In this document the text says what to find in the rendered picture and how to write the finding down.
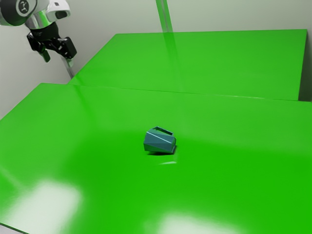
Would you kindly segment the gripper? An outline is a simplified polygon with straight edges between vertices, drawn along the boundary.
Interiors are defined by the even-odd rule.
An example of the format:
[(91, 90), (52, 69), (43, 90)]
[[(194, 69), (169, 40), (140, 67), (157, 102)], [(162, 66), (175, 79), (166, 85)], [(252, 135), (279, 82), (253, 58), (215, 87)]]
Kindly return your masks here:
[(45, 62), (51, 60), (46, 49), (58, 49), (67, 66), (73, 66), (73, 59), (77, 54), (77, 50), (70, 37), (60, 37), (59, 28), (55, 22), (45, 28), (31, 29), (27, 39), (31, 49), (37, 49)]

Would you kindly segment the teal faceted mug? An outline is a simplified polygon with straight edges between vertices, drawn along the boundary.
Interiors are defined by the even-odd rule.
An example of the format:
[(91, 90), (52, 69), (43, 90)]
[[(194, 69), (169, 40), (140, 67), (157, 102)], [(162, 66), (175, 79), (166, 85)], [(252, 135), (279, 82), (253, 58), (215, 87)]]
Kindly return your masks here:
[(143, 147), (147, 152), (173, 154), (176, 149), (176, 138), (173, 132), (156, 126), (146, 132)]

